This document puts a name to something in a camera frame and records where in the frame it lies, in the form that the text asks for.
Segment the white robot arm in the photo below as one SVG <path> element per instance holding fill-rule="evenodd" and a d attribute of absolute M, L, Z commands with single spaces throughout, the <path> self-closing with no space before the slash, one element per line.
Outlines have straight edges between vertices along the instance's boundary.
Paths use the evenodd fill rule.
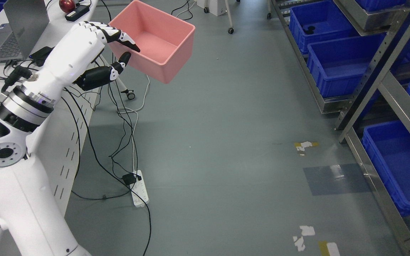
<path fill-rule="evenodd" d="M 0 113 L 40 125 L 87 64 L 48 65 L 13 89 Z M 23 256 L 88 256 L 70 231 L 52 193 L 47 172 L 34 152 L 25 159 L 30 132 L 0 117 L 8 134 L 0 137 L 0 227 L 8 230 Z"/>

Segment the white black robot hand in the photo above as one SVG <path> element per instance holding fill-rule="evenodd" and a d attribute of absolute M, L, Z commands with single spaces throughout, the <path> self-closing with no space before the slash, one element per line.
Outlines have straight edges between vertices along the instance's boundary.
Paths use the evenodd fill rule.
<path fill-rule="evenodd" d="M 91 21 L 75 24 L 49 54 L 36 73 L 36 80 L 25 83 L 25 87 L 34 95 L 55 104 L 64 87 L 73 83 L 87 91 L 116 80 L 128 64 L 130 52 L 124 52 L 111 65 L 87 69 L 111 42 L 118 42 L 135 52 L 141 51 L 127 33 L 108 24 Z"/>

